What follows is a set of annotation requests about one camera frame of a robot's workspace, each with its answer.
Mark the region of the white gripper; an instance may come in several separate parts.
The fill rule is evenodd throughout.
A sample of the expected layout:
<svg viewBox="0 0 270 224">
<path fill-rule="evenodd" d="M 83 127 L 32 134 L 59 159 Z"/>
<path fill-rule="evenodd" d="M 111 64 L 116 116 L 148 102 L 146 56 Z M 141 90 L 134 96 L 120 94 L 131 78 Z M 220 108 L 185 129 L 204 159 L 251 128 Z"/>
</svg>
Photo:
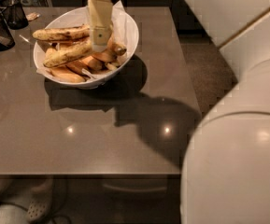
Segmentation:
<svg viewBox="0 0 270 224">
<path fill-rule="evenodd" d="M 88 0 L 88 9 L 92 49 L 102 52 L 112 35 L 113 4 L 111 0 Z"/>
</svg>

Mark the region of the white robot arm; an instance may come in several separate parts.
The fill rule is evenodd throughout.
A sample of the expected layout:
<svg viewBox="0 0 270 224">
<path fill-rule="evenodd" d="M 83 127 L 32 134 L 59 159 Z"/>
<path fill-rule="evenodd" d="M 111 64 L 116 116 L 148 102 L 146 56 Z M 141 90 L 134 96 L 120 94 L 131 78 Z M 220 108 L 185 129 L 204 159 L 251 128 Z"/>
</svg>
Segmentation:
<svg viewBox="0 0 270 224">
<path fill-rule="evenodd" d="M 185 0 L 236 86 L 185 153 L 181 224 L 270 224 L 270 0 Z"/>
</svg>

